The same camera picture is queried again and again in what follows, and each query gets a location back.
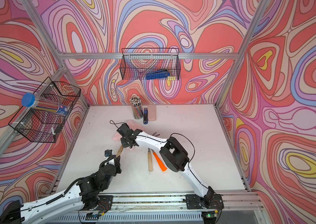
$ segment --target black cable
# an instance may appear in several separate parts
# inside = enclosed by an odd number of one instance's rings
[[[119,128],[116,124],[126,124],[126,123],[125,123],[125,122],[114,123],[114,121],[113,121],[113,120],[110,120],[110,124],[114,124],[117,128]]]
[[[184,138],[186,138],[189,142],[190,142],[190,144],[192,144],[192,146],[193,146],[193,150],[194,150],[194,152],[193,152],[193,156],[192,156],[192,158],[189,160],[189,162],[188,162],[188,168],[190,169],[190,167],[189,167],[189,164],[190,164],[190,161],[194,158],[194,155],[195,155],[195,147],[194,147],[194,145],[193,145],[193,143],[187,138],[187,137],[185,137],[184,135],[182,135],[182,134],[179,134],[179,133],[172,133],[169,137],[171,137],[172,135],[174,135],[174,134],[178,134],[178,135],[180,135],[180,136],[183,136]]]
[[[119,155],[118,157],[117,157],[117,165],[116,165],[116,167],[118,167],[119,166],[119,162],[121,161],[121,155]]]
[[[140,136],[140,137],[145,137],[145,138],[150,138],[150,139],[153,139],[153,140],[156,140],[156,139],[154,139],[154,138],[151,138],[151,137],[148,137],[148,136]],[[167,141],[159,141],[159,140],[156,140],[157,142],[160,142],[160,143],[165,143],[165,142],[167,142]]]
[[[34,208],[40,207],[41,205],[45,205],[45,204],[40,204],[40,205],[34,206],[34,207],[32,207],[32,208],[29,208],[29,209],[24,209],[24,210],[20,210],[20,211],[10,212],[10,213],[8,213],[6,216],[11,215],[11,214],[14,214],[14,213],[26,211],[26,210],[32,210],[32,209],[34,209]]]
[[[51,200],[49,200],[49,201],[46,201],[45,204],[48,205],[48,204],[50,204],[50,203],[53,203],[53,202],[56,201],[57,199],[62,198],[64,195],[67,194],[67,192],[71,189],[71,187],[72,187],[77,181],[80,181],[80,180],[82,180],[82,179],[83,179],[83,178],[80,177],[80,178],[77,178],[76,180],[74,180],[74,181],[67,187],[67,189],[63,192],[63,194],[58,195],[57,197],[55,197],[55,198],[53,198],[53,199],[51,199]]]
[[[108,157],[108,159],[104,160],[104,161],[100,164],[99,168],[102,168],[105,163],[107,163],[107,162],[108,162],[109,160],[111,160],[111,159],[114,159],[115,157],[116,157],[116,155],[111,155],[110,157]]]
[[[192,143],[187,137],[185,137],[184,135],[179,134],[179,133],[172,133],[172,134],[170,135],[170,137],[171,137],[173,134],[178,134],[178,135],[180,135],[180,136],[183,136],[183,137],[186,138],[186,139],[190,142],[190,144],[192,144],[192,146],[193,146],[193,150],[194,150],[193,156],[192,156],[192,158],[191,158],[191,159],[189,160],[189,162],[188,162],[188,169],[190,170],[189,164],[190,164],[190,161],[194,158],[194,155],[195,155],[195,147],[194,147],[193,143]],[[222,198],[221,196],[219,196],[217,193],[215,193],[215,191],[212,191],[211,189],[209,189],[208,187],[206,187],[205,185],[203,185],[203,184],[199,181],[199,179],[194,175],[193,172],[192,172],[192,175],[197,179],[197,181],[198,181],[203,187],[207,188],[208,191],[211,191],[211,192],[213,192],[214,194],[216,194],[216,195],[218,196],[218,198],[220,198],[221,201],[223,201],[223,198]]]
[[[82,222],[81,222],[81,216],[80,216],[80,210],[78,210],[78,220],[79,220],[80,223],[82,224]]]
[[[221,212],[222,212],[223,210],[220,210],[220,214],[219,214],[219,217],[216,219],[216,221],[214,222],[214,224],[216,224],[218,221],[219,221],[219,219],[220,219],[220,216],[221,216]]]

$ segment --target patterned backdrop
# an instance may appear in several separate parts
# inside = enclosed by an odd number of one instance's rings
[[[120,60],[66,60],[89,104],[127,104],[133,94],[150,104],[215,103],[232,60],[192,60],[179,81],[122,80]]]
[[[0,137],[20,108],[22,95],[33,92],[57,67],[19,1],[0,0]],[[0,214],[11,201],[32,201],[46,193],[83,111],[78,101],[55,144],[15,138],[0,158]]]
[[[178,47],[180,52],[237,52],[255,1],[76,1],[36,3],[62,52],[121,52]],[[120,60],[66,60],[89,104],[215,103],[232,60],[182,60],[179,81],[121,80]]]
[[[34,2],[62,52],[121,52],[147,45],[187,53],[230,46],[237,52],[257,5],[253,0]]]
[[[272,1],[220,111],[272,222],[316,223],[316,1]]]

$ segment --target wire basket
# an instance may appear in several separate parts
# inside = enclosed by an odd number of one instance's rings
[[[178,48],[122,48],[122,79],[179,80]]]
[[[12,122],[23,109],[21,107],[8,124],[31,142],[55,143],[80,94],[81,89],[79,87],[50,79],[50,83],[41,96],[67,106],[69,108],[67,115],[60,116],[44,110],[30,108],[19,122]]]

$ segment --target blue cap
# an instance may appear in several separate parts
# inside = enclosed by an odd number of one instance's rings
[[[22,97],[22,100],[21,100],[21,104],[26,107],[32,106],[34,102],[35,102],[35,95],[29,92],[25,93],[25,95]]]

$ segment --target pink cloth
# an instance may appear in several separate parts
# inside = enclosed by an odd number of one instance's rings
[[[144,131],[144,128],[143,128],[141,125],[135,123],[135,122],[132,121],[132,120],[128,120],[126,123],[127,123],[128,127],[129,127],[130,129],[132,129],[132,130],[140,129],[140,130]],[[121,140],[121,137],[122,137],[122,136],[121,136],[119,133],[116,133],[116,134],[113,136],[112,139],[113,139],[113,141],[120,141],[120,140]]]

